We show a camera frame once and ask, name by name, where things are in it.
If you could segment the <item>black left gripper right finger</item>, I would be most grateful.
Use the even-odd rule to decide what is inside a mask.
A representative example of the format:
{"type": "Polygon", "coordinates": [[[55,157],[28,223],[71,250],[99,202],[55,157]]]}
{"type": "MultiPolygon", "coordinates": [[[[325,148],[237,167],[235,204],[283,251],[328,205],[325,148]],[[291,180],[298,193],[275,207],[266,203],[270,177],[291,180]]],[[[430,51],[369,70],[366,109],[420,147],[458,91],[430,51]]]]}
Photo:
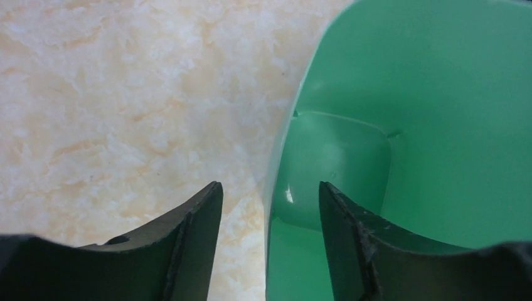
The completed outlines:
{"type": "Polygon", "coordinates": [[[530,300],[531,243],[467,249],[408,231],[328,182],[319,211],[335,300],[530,300]]]}

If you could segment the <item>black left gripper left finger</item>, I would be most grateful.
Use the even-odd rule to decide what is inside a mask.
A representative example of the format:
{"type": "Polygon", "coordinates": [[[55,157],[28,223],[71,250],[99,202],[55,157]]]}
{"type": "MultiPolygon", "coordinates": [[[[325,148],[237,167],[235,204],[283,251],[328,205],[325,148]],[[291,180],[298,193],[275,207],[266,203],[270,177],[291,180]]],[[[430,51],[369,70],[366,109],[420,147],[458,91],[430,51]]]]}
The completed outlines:
{"type": "Polygon", "coordinates": [[[2,300],[206,300],[223,187],[97,245],[1,236],[2,300]]]}

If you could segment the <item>green plastic trash bin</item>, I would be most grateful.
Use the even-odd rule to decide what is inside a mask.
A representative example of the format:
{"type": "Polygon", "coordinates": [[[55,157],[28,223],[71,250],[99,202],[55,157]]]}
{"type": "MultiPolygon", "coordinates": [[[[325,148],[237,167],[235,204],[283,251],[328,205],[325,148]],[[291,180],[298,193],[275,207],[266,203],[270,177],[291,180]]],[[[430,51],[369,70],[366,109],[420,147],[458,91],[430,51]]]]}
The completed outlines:
{"type": "Polygon", "coordinates": [[[531,2],[356,1],[272,163],[267,300],[335,300],[319,185],[426,238],[531,243],[531,2]]]}

